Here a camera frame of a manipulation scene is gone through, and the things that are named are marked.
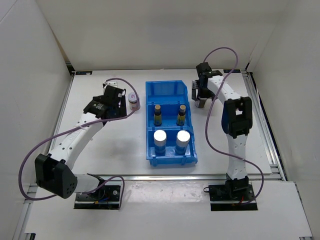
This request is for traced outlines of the yellow label sauce bottle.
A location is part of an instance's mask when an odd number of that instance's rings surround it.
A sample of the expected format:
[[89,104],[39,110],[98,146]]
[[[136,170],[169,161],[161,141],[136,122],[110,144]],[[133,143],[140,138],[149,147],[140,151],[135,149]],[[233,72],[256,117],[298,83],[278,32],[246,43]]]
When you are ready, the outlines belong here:
[[183,126],[185,124],[185,118],[186,118],[186,106],[182,104],[179,107],[176,124],[178,126]]
[[161,126],[162,125],[162,110],[159,104],[154,106],[154,125]]

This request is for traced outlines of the white bead shaker jar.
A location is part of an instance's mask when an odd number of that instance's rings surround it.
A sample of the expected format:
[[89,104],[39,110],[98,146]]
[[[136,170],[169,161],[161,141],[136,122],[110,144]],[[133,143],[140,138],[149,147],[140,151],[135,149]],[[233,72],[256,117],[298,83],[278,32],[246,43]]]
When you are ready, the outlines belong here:
[[167,134],[164,130],[156,130],[153,134],[154,151],[157,155],[162,155],[166,151]]
[[187,151],[191,135],[186,130],[180,130],[176,136],[175,152],[178,155],[184,155]]

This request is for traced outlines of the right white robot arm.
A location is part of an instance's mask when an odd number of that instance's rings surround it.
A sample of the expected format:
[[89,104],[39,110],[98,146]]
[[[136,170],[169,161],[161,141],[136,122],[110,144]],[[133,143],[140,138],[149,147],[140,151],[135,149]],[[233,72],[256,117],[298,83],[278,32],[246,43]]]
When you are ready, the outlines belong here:
[[227,180],[217,194],[225,194],[230,200],[242,198],[249,187],[246,170],[246,142],[253,126],[252,100],[241,96],[227,83],[223,83],[223,74],[212,70],[207,62],[196,66],[198,80],[192,82],[191,98],[197,108],[204,108],[208,99],[214,97],[223,104],[221,126],[228,141],[229,164]]

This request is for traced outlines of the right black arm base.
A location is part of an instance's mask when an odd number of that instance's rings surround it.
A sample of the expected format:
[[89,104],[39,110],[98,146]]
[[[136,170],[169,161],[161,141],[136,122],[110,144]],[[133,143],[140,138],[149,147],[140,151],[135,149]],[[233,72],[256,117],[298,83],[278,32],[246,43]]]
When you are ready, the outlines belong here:
[[210,210],[212,212],[257,211],[258,206],[254,200],[253,186],[249,184],[246,190],[236,192],[230,196],[224,184],[209,185],[203,188],[209,194]]

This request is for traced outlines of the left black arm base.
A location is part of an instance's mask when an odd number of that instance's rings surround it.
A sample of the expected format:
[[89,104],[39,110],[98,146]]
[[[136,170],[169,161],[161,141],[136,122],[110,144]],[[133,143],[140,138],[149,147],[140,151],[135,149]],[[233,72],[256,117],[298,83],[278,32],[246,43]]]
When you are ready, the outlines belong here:
[[77,193],[73,208],[75,210],[119,210],[122,191],[122,181],[112,180],[94,193]]

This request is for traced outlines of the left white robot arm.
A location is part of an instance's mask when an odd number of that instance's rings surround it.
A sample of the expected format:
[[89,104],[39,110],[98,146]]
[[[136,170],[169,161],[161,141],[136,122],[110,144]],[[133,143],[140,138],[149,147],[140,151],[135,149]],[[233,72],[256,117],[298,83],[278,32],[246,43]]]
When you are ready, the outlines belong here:
[[93,174],[74,174],[72,169],[81,152],[105,125],[106,120],[127,115],[126,90],[107,85],[102,95],[94,96],[83,109],[76,130],[66,134],[48,154],[35,161],[36,183],[63,199],[73,193],[86,193],[93,200],[105,194],[103,179]]

